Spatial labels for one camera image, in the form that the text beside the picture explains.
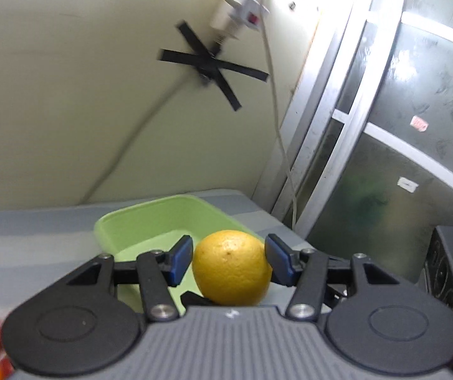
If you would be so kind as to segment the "large yellow orange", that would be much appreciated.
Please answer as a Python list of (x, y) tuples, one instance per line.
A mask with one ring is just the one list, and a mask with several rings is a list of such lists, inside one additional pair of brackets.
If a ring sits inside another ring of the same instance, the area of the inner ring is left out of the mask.
[(225, 306), (258, 305), (272, 277), (264, 243), (234, 230), (216, 231), (198, 243), (192, 271), (203, 297)]

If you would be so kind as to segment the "striped blue white cloth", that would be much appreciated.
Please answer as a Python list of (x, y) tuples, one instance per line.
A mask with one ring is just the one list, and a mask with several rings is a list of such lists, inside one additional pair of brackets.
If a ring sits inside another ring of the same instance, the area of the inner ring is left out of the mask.
[[(194, 196), (203, 197), (227, 214), (234, 214), (235, 220), (259, 231), (263, 237), (275, 232), (296, 248), (305, 248), (300, 237), (258, 208), (242, 193), (231, 190), (203, 191)], [(104, 214), (125, 208), (137, 202), (112, 202), (73, 208), (50, 208), (0, 212), (0, 317), (6, 316), (15, 305), (28, 299), (30, 294), (48, 286), (64, 276), (65, 272), (89, 260), (99, 253), (99, 245), (93, 237), (93, 225)], [(232, 379), (318, 379), (317, 374), (305, 374), (310, 354), (304, 348), (290, 351), (283, 347), (288, 356), (270, 358), (267, 374), (245, 374), (240, 369), (228, 368)], [(300, 364), (298, 374), (290, 374), (290, 363)]]

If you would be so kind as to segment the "light green plastic basket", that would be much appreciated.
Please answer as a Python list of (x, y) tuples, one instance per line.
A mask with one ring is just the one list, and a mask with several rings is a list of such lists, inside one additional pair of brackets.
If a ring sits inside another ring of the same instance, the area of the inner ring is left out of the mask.
[[(103, 216), (94, 226), (103, 251), (113, 255), (118, 262), (135, 261), (138, 255), (151, 250), (169, 251), (183, 236), (193, 240), (189, 250), (193, 261), (198, 243), (208, 235), (224, 230), (244, 231), (259, 238), (224, 211), (201, 198), (186, 195), (168, 196), (119, 209)], [(192, 262), (186, 272), (178, 271), (176, 276), (182, 280), (169, 291), (177, 310), (183, 313), (183, 293), (203, 295), (195, 282)]]

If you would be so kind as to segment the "black tape cross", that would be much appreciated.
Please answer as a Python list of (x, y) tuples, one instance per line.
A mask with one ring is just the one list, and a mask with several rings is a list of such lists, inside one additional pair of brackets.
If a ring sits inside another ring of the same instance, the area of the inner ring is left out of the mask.
[(213, 48), (208, 49), (186, 21), (177, 23), (176, 29), (183, 36), (192, 52), (177, 52), (162, 49), (159, 52), (159, 61), (194, 68), (200, 76), (216, 84), (218, 89), (225, 95), (233, 111), (238, 111), (242, 105), (221, 70), (229, 70), (240, 75), (249, 76), (258, 81), (267, 81), (269, 74), (264, 71), (217, 58), (217, 55), (221, 51), (221, 44), (215, 44)]

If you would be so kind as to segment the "white power strip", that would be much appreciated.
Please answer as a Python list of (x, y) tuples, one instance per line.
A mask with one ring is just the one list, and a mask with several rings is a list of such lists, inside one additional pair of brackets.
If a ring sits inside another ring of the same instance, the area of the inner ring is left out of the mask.
[(236, 39), (243, 28), (258, 31), (261, 18), (268, 13), (262, 0), (222, 0), (210, 22), (217, 42)]

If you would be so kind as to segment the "aluminium window frame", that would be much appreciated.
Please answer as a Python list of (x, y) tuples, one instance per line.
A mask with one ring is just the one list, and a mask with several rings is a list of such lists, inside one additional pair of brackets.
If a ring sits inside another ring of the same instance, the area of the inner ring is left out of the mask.
[(453, 0), (333, 0), (254, 201), (297, 235), (453, 222)]

